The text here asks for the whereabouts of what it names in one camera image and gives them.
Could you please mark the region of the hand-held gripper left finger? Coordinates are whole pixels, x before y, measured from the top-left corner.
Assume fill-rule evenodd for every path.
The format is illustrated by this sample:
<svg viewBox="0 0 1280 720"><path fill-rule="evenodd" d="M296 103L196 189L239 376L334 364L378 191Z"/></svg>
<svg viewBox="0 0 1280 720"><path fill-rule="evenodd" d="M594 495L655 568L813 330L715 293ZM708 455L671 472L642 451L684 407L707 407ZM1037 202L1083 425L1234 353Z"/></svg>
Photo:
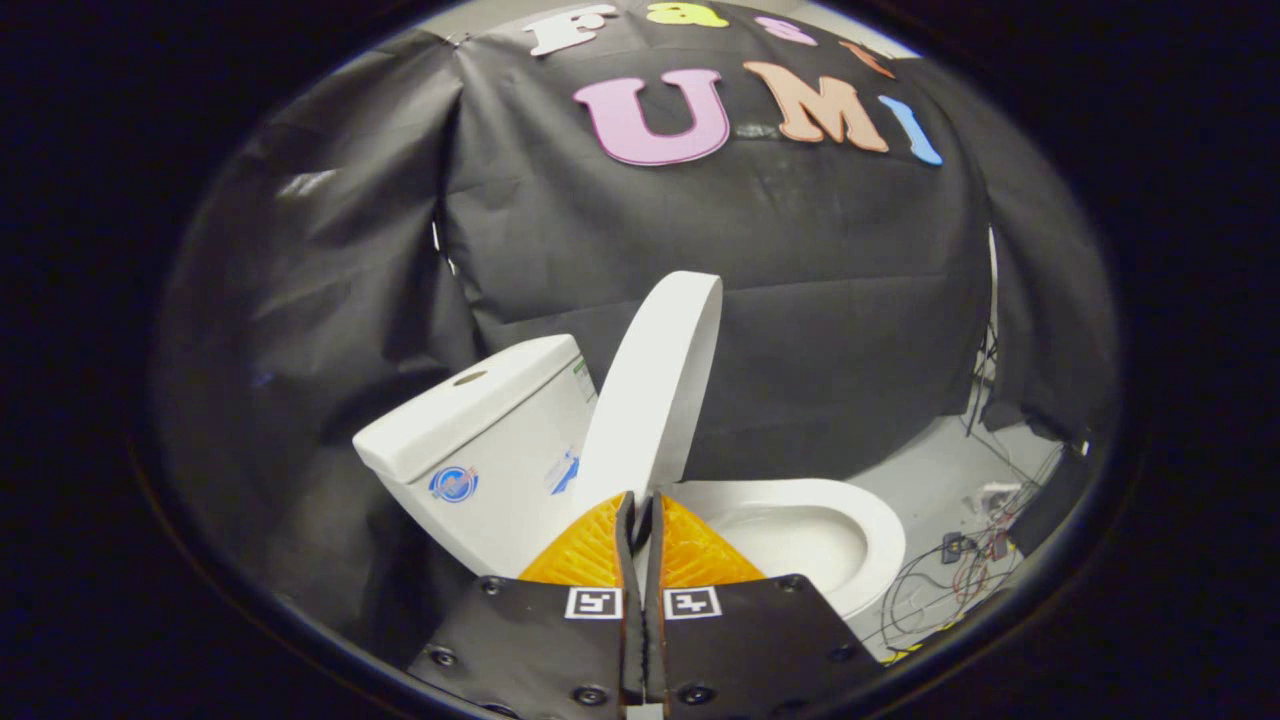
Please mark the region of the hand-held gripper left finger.
<svg viewBox="0 0 1280 720"><path fill-rule="evenodd" d="M635 497L586 511L516 578L476 579L410 675L506 716L623 716L641 702Z"/></svg>

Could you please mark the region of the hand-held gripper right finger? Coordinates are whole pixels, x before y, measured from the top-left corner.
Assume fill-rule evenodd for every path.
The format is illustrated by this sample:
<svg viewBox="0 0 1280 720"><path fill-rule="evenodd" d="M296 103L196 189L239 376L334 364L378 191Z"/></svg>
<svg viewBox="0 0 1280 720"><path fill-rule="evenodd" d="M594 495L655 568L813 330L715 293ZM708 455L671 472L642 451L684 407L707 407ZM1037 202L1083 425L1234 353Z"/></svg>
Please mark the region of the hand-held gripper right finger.
<svg viewBox="0 0 1280 720"><path fill-rule="evenodd" d="M818 716L881 683L809 577L748 569L666 495L649 516L643 697L663 715Z"/></svg>

